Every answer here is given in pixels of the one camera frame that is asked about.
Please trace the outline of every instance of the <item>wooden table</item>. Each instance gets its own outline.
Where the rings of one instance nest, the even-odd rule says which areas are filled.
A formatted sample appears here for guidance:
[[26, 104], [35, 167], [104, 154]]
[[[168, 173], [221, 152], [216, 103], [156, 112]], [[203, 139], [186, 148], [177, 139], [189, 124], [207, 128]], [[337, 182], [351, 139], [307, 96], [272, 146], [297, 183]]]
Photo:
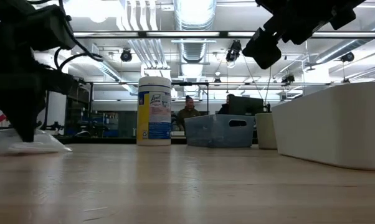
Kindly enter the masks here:
[[255, 149], [70, 147], [0, 157], [0, 223], [375, 224], [375, 172]]

